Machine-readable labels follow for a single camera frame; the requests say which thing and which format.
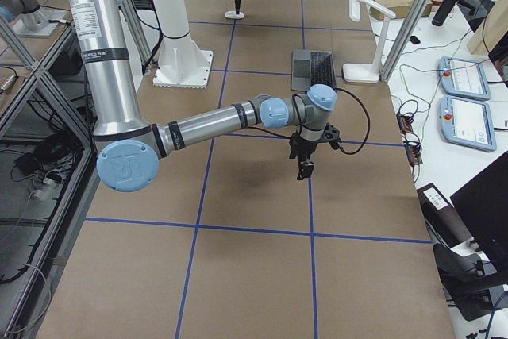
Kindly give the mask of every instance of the blue joint cap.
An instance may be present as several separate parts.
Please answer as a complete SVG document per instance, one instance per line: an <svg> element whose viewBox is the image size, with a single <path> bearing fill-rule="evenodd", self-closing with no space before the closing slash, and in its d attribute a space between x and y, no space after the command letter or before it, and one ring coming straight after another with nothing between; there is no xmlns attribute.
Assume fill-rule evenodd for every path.
<svg viewBox="0 0 508 339"><path fill-rule="evenodd" d="M98 155L97 172L109 188L133 192L149 185L159 171L153 148L133 139L108 144Z"/></svg>
<svg viewBox="0 0 508 339"><path fill-rule="evenodd" d="M323 85L322 83L313 85L307 91L307 96L315 106L323 110L333 111L333 109L335 109L337 93L328 85Z"/></svg>
<svg viewBox="0 0 508 339"><path fill-rule="evenodd" d="M289 121L289 110L280 98L269 98L261 102L260 114L267 129L280 129Z"/></svg>
<svg viewBox="0 0 508 339"><path fill-rule="evenodd" d="M0 17L6 19L8 23L10 23L12 20L16 18L14 15L12 15L10 11L6 10L2 6L0 6Z"/></svg>

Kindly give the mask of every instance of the white table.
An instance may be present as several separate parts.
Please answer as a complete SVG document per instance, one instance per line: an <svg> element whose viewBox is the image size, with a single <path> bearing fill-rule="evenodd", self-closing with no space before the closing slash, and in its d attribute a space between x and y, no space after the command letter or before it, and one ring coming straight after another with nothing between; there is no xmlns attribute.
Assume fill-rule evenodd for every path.
<svg viewBox="0 0 508 339"><path fill-rule="evenodd" d="M428 17L422 17L418 22L413 35L418 37L421 43L416 45L408 43L404 54L401 56L395 71L388 81L388 85L392 95L400 98L403 102L408 99L415 99L414 96L408 94L407 89L424 100L432 100L427 121L425 121L426 114L417 114L413 123L414 132L423 139L423 151L421 154L423 164L420 166L421 172L415 187L419 188L428 183L434 183L443 195L449 198L450 195L461 188L478 172L483 170L505 151L508 151L508 133L496 132L495 138L498 148L494 152L482 152L473 148L450 144L443 138L438 117L438 105L445 93L441 86L438 86L439 75L436 71L420 72L404 65L410 65L424 71L436 69L437 63L442 56L453 56L455 58L478 61L487 60L488 57L473 56L469 53L467 42L471 39L473 32L470 31L469 24L457 6L455 6L441 27L436 27L431 23L434 12L435 10ZM393 40L396 38L402 22L402 19L398 19L390 23L387 39ZM376 35L380 34L382 24L382 21L371 17L372 30ZM392 44L392 41L386 42L384 55L388 54ZM483 68L489 82L501 81L491 61L485 61ZM490 89L492 98L488 103L492 107L494 120L508 119L508 89L506 85L504 83L491 84ZM395 111L398 109L399 104L400 102L394 98ZM427 105L419 101L419 110L425 110L426 108ZM502 109L504 109L504 115L499 115L500 112L502 113ZM412 105L407 105L403 111L413 110L414 103L412 102ZM468 250L471 250L465 244L459 245L455 249L459 254L471 254L468 252ZM477 333L480 339L484 338L484 334L479 333L479 330L486 329L489 320L488 315L468 322L464 320L455 307L450 308L449 311L457 339L464 339L471 333ZM494 324L490 333L490 337L494 336L508 337L508 309L500 310L495 314Z"/></svg>

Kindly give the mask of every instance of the laptop keyboard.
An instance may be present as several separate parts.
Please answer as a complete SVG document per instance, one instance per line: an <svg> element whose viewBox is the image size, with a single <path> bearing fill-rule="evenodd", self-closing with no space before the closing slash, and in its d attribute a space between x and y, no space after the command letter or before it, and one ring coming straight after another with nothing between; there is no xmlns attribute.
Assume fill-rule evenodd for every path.
<svg viewBox="0 0 508 339"><path fill-rule="evenodd" d="M332 55L325 52L310 53L310 84L323 83L335 87Z"/></svg>

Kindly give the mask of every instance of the white lamp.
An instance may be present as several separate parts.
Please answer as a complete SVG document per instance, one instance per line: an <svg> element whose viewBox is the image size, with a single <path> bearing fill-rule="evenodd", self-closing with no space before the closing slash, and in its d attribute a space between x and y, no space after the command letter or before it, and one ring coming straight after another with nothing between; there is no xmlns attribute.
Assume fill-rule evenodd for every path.
<svg viewBox="0 0 508 339"><path fill-rule="evenodd" d="M355 22L360 21L360 2L367 3L384 15L378 48L375 50L372 64L344 64L342 74L344 80L350 83L377 83L379 81L379 71L381 70L381 55L383 54L384 43L387 40L388 25L390 20L395 18L395 13L373 0L349 0L349 17Z"/></svg>

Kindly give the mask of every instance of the black monitor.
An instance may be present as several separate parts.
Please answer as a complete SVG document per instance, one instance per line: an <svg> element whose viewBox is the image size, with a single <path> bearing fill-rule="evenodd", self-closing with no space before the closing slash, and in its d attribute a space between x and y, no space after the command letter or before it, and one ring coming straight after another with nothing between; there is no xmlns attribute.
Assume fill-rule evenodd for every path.
<svg viewBox="0 0 508 339"><path fill-rule="evenodd" d="M508 283L508 152L460 188L451 200L490 261L482 264L477 255L458 259L450 250L434 248L443 285L462 315L472 320L491 312L504 292L502 285ZM508 300L503 299L498 307L508 307Z"/></svg>
<svg viewBox="0 0 508 339"><path fill-rule="evenodd" d="M460 188L451 200L496 270L508 271L508 152Z"/></svg>

